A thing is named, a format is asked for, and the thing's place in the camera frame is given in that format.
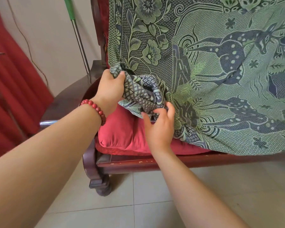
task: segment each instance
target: blanket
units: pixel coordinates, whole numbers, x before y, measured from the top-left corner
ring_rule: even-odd
[[[235,155],[285,150],[285,0],[109,0],[108,62],[120,105],[174,137]]]

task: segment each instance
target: hand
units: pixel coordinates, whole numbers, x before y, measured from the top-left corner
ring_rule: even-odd
[[[95,97],[91,100],[100,106],[106,117],[114,112],[118,101],[124,92],[125,72],[121,71],[114,79],[109,69],[106,69],[100,79]]]
[[[149,116],[142,112],[145,123],[145,135],[151,153],[156,150],[169,149],[174,134],[175,108],[170,102],[166,102],[168,111],[157,108],[153,112],[160,114],[154,125],[151,124]]]

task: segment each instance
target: dark wooden frame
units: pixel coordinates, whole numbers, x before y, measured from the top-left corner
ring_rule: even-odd
[[[97,40],[101,47],[101,60],[93,61],[88,76],[76,81],[55,97],[41,121],[61,119],[75,109],[83,99],[92,98],[97,92],[100,77],[103,70],[106,69],[106,45],[97,0],[91,0],[91,7]],[[197,155],[179,156],[179,159],[189,168],[272,161],[283,158],[285,158],[285,153],[263,156],[235,156],[215,151]],[[95,140],[91,142],[83,155],[83,165],[85,172],[90,179],[89,187],[95,188],[97,193],[101,196],[109,195],[111,192],[109,183],[110,174],[159,170],[159,167],[152,156],[118,156],[102,154],[95,148]]]

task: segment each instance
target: tile floor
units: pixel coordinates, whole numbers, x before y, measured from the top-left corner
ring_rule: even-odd
[[[251,227],[285,228],[285,162],[192,168]],[[184,227],[160,171],[112,176],[115,190],[88,188],[82,162],[37,228]]]

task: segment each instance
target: forearm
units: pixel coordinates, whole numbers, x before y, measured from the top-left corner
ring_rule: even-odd
[[[0,227],[33,227],[61,191],[101,124],[82,105],[0,158]]]
[[[171,151],[153,152],[186,227],[247,227]]]

